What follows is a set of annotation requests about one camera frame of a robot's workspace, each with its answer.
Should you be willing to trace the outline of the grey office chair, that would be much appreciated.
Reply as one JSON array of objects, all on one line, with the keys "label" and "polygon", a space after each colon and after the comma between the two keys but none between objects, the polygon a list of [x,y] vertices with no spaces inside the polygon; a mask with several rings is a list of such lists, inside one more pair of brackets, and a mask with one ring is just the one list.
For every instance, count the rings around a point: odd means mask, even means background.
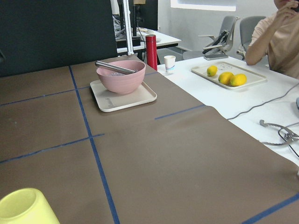
[{"label": "grey office chair", "polygon": [[206,60],[217,60],[228,58],[226,54],[233,47],[234,31],[236,22],[240,19],[237,16],[226,16],[219,31],[218,36],[199,35],[198,38],[210,38],[212,42],[203,47],[201,51],[186,51],[182,54],[184,60],[204,57]]}]

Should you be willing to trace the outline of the white paper cup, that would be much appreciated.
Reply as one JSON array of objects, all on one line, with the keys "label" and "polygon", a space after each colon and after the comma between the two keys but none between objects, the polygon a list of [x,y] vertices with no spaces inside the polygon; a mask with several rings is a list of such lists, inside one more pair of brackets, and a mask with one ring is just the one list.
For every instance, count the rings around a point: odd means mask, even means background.
[{"label": "white paper cup", "polygon": [[176,57],[172,55],[164,56],[165,74],[170,75],[175,69]]}]

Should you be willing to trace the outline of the person in beige shirt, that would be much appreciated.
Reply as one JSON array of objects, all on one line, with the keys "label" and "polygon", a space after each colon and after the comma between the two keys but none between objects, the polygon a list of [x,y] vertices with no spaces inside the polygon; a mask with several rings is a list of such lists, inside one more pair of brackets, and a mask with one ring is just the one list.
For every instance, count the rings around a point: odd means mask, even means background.
[{"label": "person in beige shirt", "polygon": [[277,11],[258,22],[246,51],[247,65],[255,65],[264,56],[269,68],[299,78],[299,7],[297,0],[275,0]]}]

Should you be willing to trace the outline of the aluminium frame post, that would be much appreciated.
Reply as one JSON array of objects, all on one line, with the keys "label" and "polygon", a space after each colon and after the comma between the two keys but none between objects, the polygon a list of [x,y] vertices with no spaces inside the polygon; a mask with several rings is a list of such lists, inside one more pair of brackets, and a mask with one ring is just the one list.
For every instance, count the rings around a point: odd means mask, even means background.
[{"label": "aluminium frame post", "polygon": [[131,33],[131,22],[130,22],[130,9],[129,9],[129,1],[122,1],[123,7],[123,17],[125,22],[126,29],[126,42],[127,42],[127,53],[128,55],[134,54],[133,41],[132,41],[132,33]]}]

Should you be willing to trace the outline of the pink bowl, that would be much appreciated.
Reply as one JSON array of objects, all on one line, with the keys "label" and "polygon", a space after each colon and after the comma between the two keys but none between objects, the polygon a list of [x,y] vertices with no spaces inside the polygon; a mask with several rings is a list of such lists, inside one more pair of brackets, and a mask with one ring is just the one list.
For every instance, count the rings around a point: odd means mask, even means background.
[{"label": "pink bowl", "polygon": [[101,61],[96,61],[98,67],[96,72],[101,83],[109,90],[119,94],[127,94],[137,89],[143,82],[145,76],[146,64],[136,60],[121,60],[107,63],[109,65],[119,66],[128,70],[133,70],[134,73],[124,74],[114,70],[109,70],[107,67],[100,66]]}]

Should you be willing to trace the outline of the yellow plastic cup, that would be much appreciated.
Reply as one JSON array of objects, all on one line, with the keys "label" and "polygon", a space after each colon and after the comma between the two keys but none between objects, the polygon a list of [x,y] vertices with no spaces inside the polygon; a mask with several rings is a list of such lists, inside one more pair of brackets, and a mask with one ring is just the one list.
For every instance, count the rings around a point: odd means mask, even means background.
[{"label": "yellow plastic cup", "polygon": [[43,193],[34,188],[16,190],[0,200],[2,224],[58,224]]}]

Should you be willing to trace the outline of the red bottle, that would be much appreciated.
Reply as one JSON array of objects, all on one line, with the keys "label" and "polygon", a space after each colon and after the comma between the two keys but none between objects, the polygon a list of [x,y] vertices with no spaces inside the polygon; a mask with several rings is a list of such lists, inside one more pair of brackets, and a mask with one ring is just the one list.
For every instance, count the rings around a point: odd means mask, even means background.
[{"label": "red bottle", "polygon": [[157,70],[157,45],[155,35],[146,36],[146,54],[147,64],[154,70]]}]

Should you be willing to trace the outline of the beige plastic tray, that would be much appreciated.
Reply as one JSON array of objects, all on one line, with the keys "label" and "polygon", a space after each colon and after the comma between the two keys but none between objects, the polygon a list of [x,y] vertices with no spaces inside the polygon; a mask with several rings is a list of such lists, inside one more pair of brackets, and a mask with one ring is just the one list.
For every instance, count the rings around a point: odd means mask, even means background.
[{"label": "beige plastic tray", "polygon": [[144,82],[132,93],[118,94],[109,91],[98,81],[92,81],[90,87],[95,100],[102,112],[114,112],[146,103],[157,99],[157,94]]}]

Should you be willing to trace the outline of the beige tray with lemons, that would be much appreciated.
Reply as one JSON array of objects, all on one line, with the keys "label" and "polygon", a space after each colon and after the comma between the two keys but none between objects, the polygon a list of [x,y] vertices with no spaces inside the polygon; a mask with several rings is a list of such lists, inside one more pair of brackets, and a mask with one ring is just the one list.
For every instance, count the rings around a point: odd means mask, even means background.
[{"label": "beige tray with lemons", "polygon": [[191,72],[226,89],[240,89],[267,81],[265,76],[220,61],[191,68]]}]

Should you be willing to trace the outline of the yellow lemon on tray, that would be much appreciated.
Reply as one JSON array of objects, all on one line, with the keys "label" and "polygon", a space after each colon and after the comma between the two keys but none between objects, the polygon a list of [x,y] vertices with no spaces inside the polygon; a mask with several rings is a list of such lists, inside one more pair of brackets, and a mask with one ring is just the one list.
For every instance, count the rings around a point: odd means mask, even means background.
[{"label": "yellow lemon on tray", "polygon": [[221,84],[228,85],[230,83],[231,78],[234,76],[232,72],[223,72],[219,75],[218,81]]},{"label": "yellow lemon on tray", "polygon": [[233,87],[244,85],[247,82],[245,74],[236,74],[231,77],[229,84]]},{"label": "yellow lemon on tray", "polygon": [[208,77],[213,77],[216,75],[217,71],[218,71],[217,66],[211,65],[207,68],[206,73]]}]

